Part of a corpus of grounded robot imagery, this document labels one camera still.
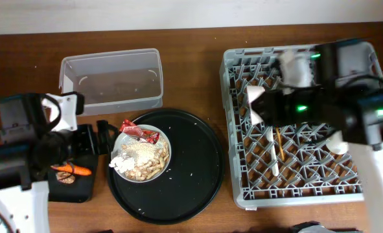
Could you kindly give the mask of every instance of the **carrot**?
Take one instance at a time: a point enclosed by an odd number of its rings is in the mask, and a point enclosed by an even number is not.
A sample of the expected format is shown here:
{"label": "carrot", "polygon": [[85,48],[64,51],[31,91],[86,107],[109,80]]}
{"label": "carrot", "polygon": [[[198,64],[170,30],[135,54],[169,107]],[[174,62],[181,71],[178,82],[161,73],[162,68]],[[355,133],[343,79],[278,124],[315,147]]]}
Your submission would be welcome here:
{"label": "carrot", "polygon": [[58,170],[58,171],[62,171],[62,172],[73,173],[76,175],[91,175],[92,174],[91,170],[89,170],[87,168],[83,168],[83,167],[76,166],[76,165],[70,165],[70,164],[66,164],[64,166],[51,166],[51,168]]}

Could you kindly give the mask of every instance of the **plastic lattice grid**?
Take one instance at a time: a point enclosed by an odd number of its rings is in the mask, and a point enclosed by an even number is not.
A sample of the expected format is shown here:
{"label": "plastic lattice grid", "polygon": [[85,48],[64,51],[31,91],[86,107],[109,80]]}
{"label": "plastic lattice grid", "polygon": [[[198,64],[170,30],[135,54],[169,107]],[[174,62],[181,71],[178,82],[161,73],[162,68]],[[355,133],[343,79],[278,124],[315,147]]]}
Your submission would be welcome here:
{"label": "plastic lattice grid", "polygon": [[[306,197],[333,194],[361,193],[360,181],[351,156],[330,153],[325,142],[311,146],[304,144],[326,135],[330,126],[302,125],[280,128],[284,159],[279,153],[275,129],[264,124],[251,125],[247,104],[247,85],[273,89],[281,78],[278,71],[269,68],[272,60],[253,63],[239,60],[227,66],[237,133],[237,153],[240,161],[244,200],[280,197]],[[266,132],[273,130],[274,142],[266,140]],[[277,160],[272,161],[270,150],[275,147]],[[279,175],[273,176],[272,166],[277,163]]]}

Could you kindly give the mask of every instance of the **white wall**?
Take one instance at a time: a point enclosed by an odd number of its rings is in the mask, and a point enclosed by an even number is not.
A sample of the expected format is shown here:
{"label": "white wall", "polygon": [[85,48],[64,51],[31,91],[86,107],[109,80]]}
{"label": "white wall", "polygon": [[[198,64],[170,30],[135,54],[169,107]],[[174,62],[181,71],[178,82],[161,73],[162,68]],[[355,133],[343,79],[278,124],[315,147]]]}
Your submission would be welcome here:
{"label": "white wall", "polygon": [[383,21],[383,0],[0,0],[0,34]]}

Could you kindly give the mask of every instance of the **black round tray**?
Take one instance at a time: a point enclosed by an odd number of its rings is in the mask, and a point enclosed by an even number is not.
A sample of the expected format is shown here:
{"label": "black round tray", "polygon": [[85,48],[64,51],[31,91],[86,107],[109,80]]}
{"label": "black round tray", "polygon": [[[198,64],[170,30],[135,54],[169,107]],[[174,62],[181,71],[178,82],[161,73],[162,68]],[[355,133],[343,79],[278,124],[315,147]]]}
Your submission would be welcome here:
{"label": "black round tray", "polygon": [[199,214],[217,194],[224,176],[224,152],[214,131],[197,116],[177,109],[149,112],[133,122],[164,132],[172,158],[164,174],[146,183],[131,183],[108,168],[117,202],[135,218],[160,225]]}

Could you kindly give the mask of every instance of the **bowl of food scraps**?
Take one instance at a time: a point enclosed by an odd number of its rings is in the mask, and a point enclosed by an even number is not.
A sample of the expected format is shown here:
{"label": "bowl of food scraps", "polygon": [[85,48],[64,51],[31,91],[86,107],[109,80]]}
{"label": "bowl of food scraps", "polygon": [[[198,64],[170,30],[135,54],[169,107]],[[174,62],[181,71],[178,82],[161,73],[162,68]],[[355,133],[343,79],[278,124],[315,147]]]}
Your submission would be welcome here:
{"label": "bowl of food scraps", "polygon": [[158,178],[171,160],[171,145],[157,127],[138,125],[125,120],[120,128],[109,167],[123,179],[145,183]]}

